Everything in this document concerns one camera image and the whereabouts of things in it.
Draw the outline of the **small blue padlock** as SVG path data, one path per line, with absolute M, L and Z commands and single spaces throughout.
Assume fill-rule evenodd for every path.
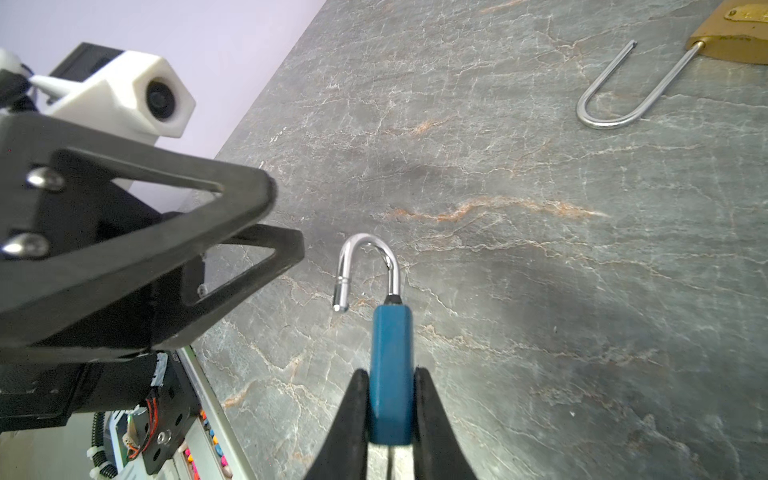
M 349 309 L 351 270 L 355 252 L 362 245 L 375 247 L 388 271 L 384 303 L 373 314 L 369 372 L 370 442 L 405 446 L 413 436 L 414 354 L 411 309 L 401 296 L 399 263 L 392 249 L 368 233 L 350 236 L 343 244 L 337 267 L 333 310 Z

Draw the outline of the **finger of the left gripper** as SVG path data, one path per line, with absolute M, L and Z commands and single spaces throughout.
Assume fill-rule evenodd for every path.
M 298 264 L 305 254 L 301 231 L 271 225 L 255 224 L 224 242 L 267 248 L 272 254 L 194 303 L 180 300 L 160 307 L 152 334 L 154 350 L 191 344 L 251 295 Z

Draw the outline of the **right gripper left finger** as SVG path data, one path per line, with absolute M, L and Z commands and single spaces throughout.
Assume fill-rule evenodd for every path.
M 369 375 L 354 371 L 306 480 L 367 478 Z

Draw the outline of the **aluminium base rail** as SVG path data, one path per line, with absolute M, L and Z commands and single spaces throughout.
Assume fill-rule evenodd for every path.
M 190 479 L 256 479 L 191 346 L 178 350 L 181 365 L 194 390 L 197 407 L 177 457 L 184 459 Z

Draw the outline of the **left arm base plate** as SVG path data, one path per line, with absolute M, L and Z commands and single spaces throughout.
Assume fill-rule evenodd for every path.
M 152 406 L 149 420 L 135 422 L 139 452 L 128 455 L 128 466 L 142 466 L 149 475 L 160 472 L 182 445 L 187 431 L 198 416 L 200 403 L 187 372 L 176 352 L 168 356 L 163 385 L 154 387 L 148 397 Z

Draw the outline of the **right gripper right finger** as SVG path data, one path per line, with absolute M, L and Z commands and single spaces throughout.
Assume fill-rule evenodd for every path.
M 476 479 L 451 427 L 430 372 L 414 373 L 414 476 L 423 480 Z

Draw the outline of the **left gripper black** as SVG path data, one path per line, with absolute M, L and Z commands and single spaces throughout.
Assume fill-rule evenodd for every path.
M 209 191 L 163 221 L 117 185 Z M 125 358 L 35 353 L 41 342 L 264 217 L 264 171 L 176 154 L 41 114 L 1 122 L 1 430 L 61 427 L 150 393 L 166 351 Z

